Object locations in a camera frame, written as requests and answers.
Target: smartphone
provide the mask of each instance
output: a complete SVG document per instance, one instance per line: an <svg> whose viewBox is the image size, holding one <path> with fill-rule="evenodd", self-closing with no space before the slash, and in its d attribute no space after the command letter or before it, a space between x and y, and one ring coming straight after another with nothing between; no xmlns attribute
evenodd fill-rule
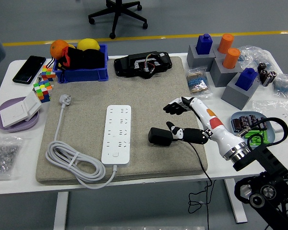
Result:
<svg viewBox="0 0 288 230"><path fill-rule="evenodd" d="M13 81L21 84L30 84L45 61L45 57L30 56L16 73Z"/></svg>

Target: orange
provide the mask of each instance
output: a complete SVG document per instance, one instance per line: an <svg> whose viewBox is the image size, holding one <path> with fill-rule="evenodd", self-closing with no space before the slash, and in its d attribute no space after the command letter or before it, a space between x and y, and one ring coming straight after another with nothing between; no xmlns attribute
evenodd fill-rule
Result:
<svg viewBox="0 0 288 230"><path fill-rule="evenodd" d="M63 48L67 47L68 43L63 40L55 40L50 46L50 54L56 60L62 57Z"/></svg>

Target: orange sticker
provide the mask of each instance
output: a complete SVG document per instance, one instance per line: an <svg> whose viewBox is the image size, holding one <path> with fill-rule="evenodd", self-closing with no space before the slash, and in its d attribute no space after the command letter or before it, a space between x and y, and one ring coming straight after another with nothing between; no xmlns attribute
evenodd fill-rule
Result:
<svg viewBox="0 0 288 230"><path fill-rule="evenodd" d="M217 117L214 117L214 118L210 119L209 122L210 122L210 126L211 126L212 129L215 129L218 126L223 126L223 123Z"/></svg>
<svg viewBox="0 0 288 230"><path fill-rule="evenodd" d="M210 116L216 116L214 112L212 112L211 109L207 109L207 113L210 115Z"/></svg>

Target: robotic arm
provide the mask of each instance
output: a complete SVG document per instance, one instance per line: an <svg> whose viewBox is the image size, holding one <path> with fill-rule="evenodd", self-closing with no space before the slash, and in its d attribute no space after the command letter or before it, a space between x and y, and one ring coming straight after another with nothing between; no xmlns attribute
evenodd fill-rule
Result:
<svg viewBox="0 0 288 230"><path fill-rule="evenodd" d="M258 176L248 177L240 180L235 186L235 196L245 204L250 204L261 217L275 230L288 230L288 170L278 159L266 148L268 145L260 145L251 149L241 136L249 130L242 131L235 136L230 133L218 119L218 117L207 108L204 103L194 97L181 97L170 102L163 108L166 113L180 115L183 112L193 111L201 121L207 138L217 142L219 152L227 161L232 160L233 167L239 171L257 160L264 168ZM273 144L278 144L286 139L288 127L285 122L278 118L268 118L265 121L274 120L284 127L284 137ZM167 126L175 137L182 141L188 141L189 129L181 129L167 122ZM241 196L241 190L248 194L248 198Z"/></svg>

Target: gray block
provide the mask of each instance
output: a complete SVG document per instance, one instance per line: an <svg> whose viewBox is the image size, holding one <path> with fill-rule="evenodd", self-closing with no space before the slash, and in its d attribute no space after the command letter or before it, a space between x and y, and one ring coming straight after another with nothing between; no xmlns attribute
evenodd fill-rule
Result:
<svg viewBox="0 0 288 230"><path fill-rule="evenodd" d="M219 48L220 44L212 44L211 49L213 50L216 58L225 58L226 54L220 53L217 49Z"/></svg>
<svg viewBox="0 0 288 230"><path fill-rule="evenodd" d="M235 85L239 76L240 73L237 73L236 76L228 83L221 99L233 105L234 107L242 110L246 105L246 103L255 93L256 89L260 85L260 82L258 78L256 78L251 87L249 88L249 90L245 91L244 89L241 89L240 87Z"/></svg>
<svg viewBox="0 0 288 230"><path fill-rule="evenodd" d="M224 58L215 58L210 69L210 75L216 87L225 87L237 73L242 72L240 64L237 62L235 68L227 69L223 66Z"/></svg>
<svg viewBox="0 0 288 230"><path fill-rule="evenodd" d="M216 56L212 49L210 50L209 54L198 55L196 51L196 45L190 45L187 55L187 62L190 68L207 66L206 71L209 72L215 57Z"/></svg>

